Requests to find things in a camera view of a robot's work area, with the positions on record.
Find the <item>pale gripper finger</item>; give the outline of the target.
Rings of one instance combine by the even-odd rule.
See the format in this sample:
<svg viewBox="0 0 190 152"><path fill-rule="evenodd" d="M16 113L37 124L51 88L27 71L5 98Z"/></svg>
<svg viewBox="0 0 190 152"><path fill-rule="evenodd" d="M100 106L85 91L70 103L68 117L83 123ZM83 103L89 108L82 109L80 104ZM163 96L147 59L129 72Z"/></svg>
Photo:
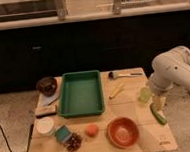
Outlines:
<svg viewBox="0 0 190 152"><path fill-rule="evenodd" d="M153 97L153 103L154 103L154 106L155 106L155 108L156 109L160 109L160 99L159 99L159 97L156 97L156 96L154 96Z"/></svg>
<svg viewBox="0 0 190 152"><path fill-rule="evenodd" d="M165 104L166 104L166 97L161 97L160 98L160 108L161 108L161 110L163 110L163 108L164 108L164 106L165 106Z"/></svg>

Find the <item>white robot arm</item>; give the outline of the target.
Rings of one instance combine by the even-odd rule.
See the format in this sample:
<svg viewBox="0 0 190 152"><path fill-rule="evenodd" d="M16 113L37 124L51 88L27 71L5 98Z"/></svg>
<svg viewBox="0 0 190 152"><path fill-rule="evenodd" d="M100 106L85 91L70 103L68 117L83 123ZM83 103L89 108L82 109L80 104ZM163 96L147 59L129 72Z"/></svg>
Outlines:
<svg viewBox="0 0 190 152"><path fill-rule="evenodd" d="M190 92L190 49L176 46L165 51L152 60L153 73L148 85L155 97L162 97L173 88L173 84L181 85Z"/></svg>

